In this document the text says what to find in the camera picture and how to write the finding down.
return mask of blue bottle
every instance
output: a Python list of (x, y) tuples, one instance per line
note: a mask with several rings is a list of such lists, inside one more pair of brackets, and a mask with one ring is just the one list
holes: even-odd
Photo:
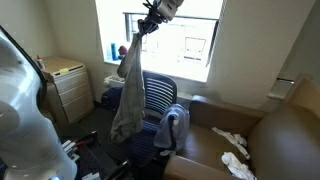
[(111, 43), (111, 54), (112, 54), (112, 59), (114, 61), (118, 60), (117, 48), (115, 43)]

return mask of white filing cabinet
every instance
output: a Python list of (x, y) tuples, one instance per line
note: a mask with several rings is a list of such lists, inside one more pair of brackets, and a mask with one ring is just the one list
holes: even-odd
[(49, 82), (55, 84), (58, 94), (56, 99), (59, 101), (51, 105), (51, 113), (57, 122), (63, 122), (60, 124), (64, 126), (75, 123), (93, 110), (85, 64), (63, 58), (46, 58), (43, 63), (43, 73)]

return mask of white robot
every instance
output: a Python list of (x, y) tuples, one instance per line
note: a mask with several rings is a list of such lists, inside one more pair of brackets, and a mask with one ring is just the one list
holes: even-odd
[[(149, 8), (144, 32), (156, 15), (172, 20), (183, 0), (157, 0)], [(37, 107), (41, 71), (0, 26), (0, 158), (8, 166), (5, 180), (73, 180), (77, 166), (63, 150), (50, 120)]]

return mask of chair armrest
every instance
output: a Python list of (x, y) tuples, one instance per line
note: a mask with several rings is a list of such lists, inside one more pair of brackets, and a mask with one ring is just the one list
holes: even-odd
[(190, 103), (190, 123), (204, 128), (217, 127), (246, 137), (266, 112), (202, 96), (193, 96)]
[(173, 156), (164, 171), (164, 180), (211, 180), (237, 179), (231, 174), (196, 163), (189, 159)]

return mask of cabinet drawer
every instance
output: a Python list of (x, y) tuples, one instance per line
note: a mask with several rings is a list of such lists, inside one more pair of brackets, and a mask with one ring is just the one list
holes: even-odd
[(61, 99), (61, 103), (64, 105), (76, 98), (78, 98), (79, 96), (87, 93), (90, 91), (90, 86), (89, 86), (89, 83), (84, 83), (84, 84), (81, 84), (75, 88), (72, 88), (68, 91), (65, 91), (60, 95), (60, 99)]
[(93, 109), (91, 92), (63, 105), (69, 123), (75, 123)]
[(87, 72), (82, 72), (79, 74), (66, 76), (63, 79), (56, 81), (55, 84), (57, 86), (59, 94), (61, 94), (64, 91), (67, 91), (86, 82), (88, 82), (88, 74)]

